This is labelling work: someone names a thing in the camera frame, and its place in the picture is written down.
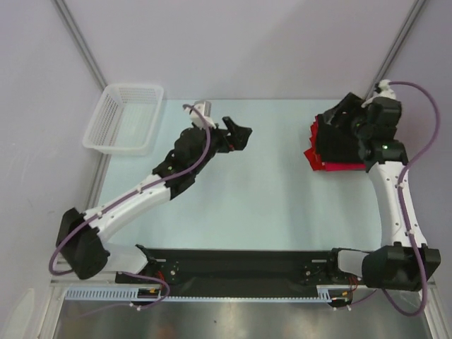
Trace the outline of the black t shirt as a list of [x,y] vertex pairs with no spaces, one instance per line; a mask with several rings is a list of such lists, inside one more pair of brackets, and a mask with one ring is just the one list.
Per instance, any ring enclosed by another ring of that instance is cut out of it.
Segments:
[[316,152],[325,162],[362,163],[358,156],[357,140],[339,129],[326,124],[323,115],[317,114],[319,130],[316,139]]

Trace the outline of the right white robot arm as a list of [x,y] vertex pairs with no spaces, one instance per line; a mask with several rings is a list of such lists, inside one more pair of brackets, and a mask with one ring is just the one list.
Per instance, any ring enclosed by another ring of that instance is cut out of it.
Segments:
[[394,96],[365,102],[348,93],[324,121],[357,139],[358,155],[371,180],[381,220],[381,247],[374,251],[339,249],[326,276],[343,283],[350,275],[369,288],[419,292],[441,263],[417,225],[408,181],[408,155],[396,140],[402,105]]

